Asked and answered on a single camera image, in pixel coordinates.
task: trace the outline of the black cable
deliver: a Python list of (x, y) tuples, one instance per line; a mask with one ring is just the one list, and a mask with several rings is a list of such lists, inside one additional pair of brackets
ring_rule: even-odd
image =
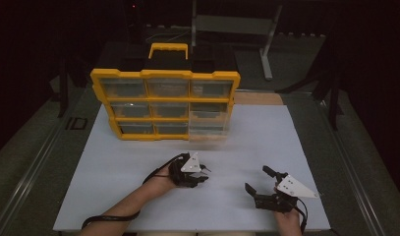
[(307, 227), (307, 220), (308, 220), (308, 210), (307, 206), (304, 204), (304, 202), (300, 199), (298, 201), (303, 204), (305, 213), (303, 213), (297, 206), (294, 207), (295, 210), (297, 210), (302, 216), (303, 216), (303, 221), (301, 222), (301, 233), (304, 234), (305, 228)]
[(337, 231), (335, 231), (335, 229), (330, 228), (330, 231), (333, 232), (335, 235), (340, 236), (340, 234)]
[(81, 229), (84, 229), (86, 226), (88, 226), (89, 224), (95, 222), (95, 221), (131, 221), (134, 220), (135, 218), (137, 218), (139, 216), (141, 212), (138, 211), (135, 214), (129, 215), (129, 216), (114, 216), (114, 215), (97, 215), (97, 216), (92, 216), (88, 219), (86, 219), (86, 221), (84, 221), (83, 226), (81, 227)]
[(173, 157), (172, 159), (170, 159), (168, 162), (164, 163), (162, 166), (160, 166), (159, 168), (153, 170), (153, 172), (151, 172), (143, 181), (143, 183), (145, 183), (147, 180), (149, 180), (151, 177), (153, 177), (154, 175), (156, 175), (157, 172), (159, 172), (159, 170), (163, 169), (163, 167), (165, 167), (166, 165), (170, 164), (171, 162), (173, 162), (174, 160), (176, 160), (177, 158), (183, 156), (182, 154), (179, 154), (175, 157)]

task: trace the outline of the forearm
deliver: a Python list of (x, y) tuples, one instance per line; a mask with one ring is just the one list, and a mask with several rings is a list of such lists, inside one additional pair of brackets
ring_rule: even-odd
[[(151, 201), (154, 197), (149, 193), (145, 185), (140, 186), (131, 194), (125, 197), (118, 204), (107, 210), (103, 215), (113, 216), (129, 216), (140, 211), (144, 205)], [(121, 236), (130, 221), (95, 221), (89, 224), (81, 231), (81, 236), (91, 235), (108, 235)]]

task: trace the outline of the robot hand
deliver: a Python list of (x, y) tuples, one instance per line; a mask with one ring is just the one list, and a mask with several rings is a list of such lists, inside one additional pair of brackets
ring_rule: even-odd
[[(272, 178), (276, 177), (276, 186), (278, 186), (279, 183), (282, 182), (283, 178), (288, 176), (288, 173), (282, 174), (279, 172), (275, 172), (268, 166), (264, 166), (263, 171)], [(257, 191), (248, 183), (245, 183), (245, 189), (254, 198), (256, 208), (269, 209), (279, 212), (289, 212), (297, 205), (298, 198), (291, 197), (276, 189), (276, 193), (273, 195), (259, 195), (257, 194)]]
[(203, 183), (208, 179), (207, 176), (202, 175), (205, 174), (202, 172), (202, 170), (208, 169), (205, 167), (205, 165), (200, 164), (198, 153), (196, 152), (192, 156), (190, 156), (189, 153), (181, 153), (173, 157), (164, 165), (151, 172), (143, 182), (145, 183), (152, 176), (155, 176), (160, 169), (164, 168), (168, 164), (169, 178), (178, 187), (194, 188), (198, 185), (198, 183)]

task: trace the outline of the metal stand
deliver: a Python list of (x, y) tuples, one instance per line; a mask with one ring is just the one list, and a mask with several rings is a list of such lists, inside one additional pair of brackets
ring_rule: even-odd
[(260, 59), (264, 71), (264, 78), (268, 81), (271, 81), (273, 77), (270, 70), (269, 61), (267, 59), (267, 53), (269, 51), (270, 44), (272, 43), (281, 11), (282, 6), (277, 6), (275, 15), (272, 19), (197, 15), (197, 0), (193, 0), (191, 51), (193, 51), (194, 47), (197, 45), (197, 30), (267, 35), (267, 42), (264, 48), (260, 49)]
[(328, 109), (328, 120), (331, 127), (337, 130), (336, 115), (338, 112), (338, 93), (340, 87), (340, 73), (344, 70), (345, 65), (334, 61), (328, 68), (325, 68), (314, 75), (307, 75), (303, 80), (283, 89), (276, 90), (276, 93), (289, 93), (299, 89), (309, 83), (318, 81), (312, 92), (315, 100), (323, 100), (330, 91), (330, 102)]

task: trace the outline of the wrist-mounted device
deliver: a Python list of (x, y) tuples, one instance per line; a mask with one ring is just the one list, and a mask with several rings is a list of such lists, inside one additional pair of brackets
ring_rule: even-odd
[[(157, 175), (157, 172), (167, 165), (169, 165), (169, 175)], [(177, 187), (194, 188), (198, 183), (203, 183), (208, 179), (207, 176), (202, 175), (205, 174), (202, 172), (204, 169), (210, 171), (205, 165), (200, 164), (200, 158), (197, 152), (193, 155), (181, 153), (151, 172), (144, 179), (143, 183), (154, 176), (169, 177)]]
[[(302, 202), (299, 197), (318, 198), (318, 194), (314, 193), (288, 173), (276, 172), (266, 165), (264, 165), (262, 170), (270, 177), (276, 178), (275, 194), (259, 195), (252, 186), (250, 186), (248, 183), (245, 183), (245, 189), (254, 198), (256, 208), (268, 209), (283, 213), (290, 212), (292, 209), (295, 209), (303, 216), (301, 232), (304, 233), (307, 225), (308, 211), (304, 202)], [(297, 201), (300, 201), (303, 204), (306, 211), (305, 213), (303, 213), (297, 207)]]

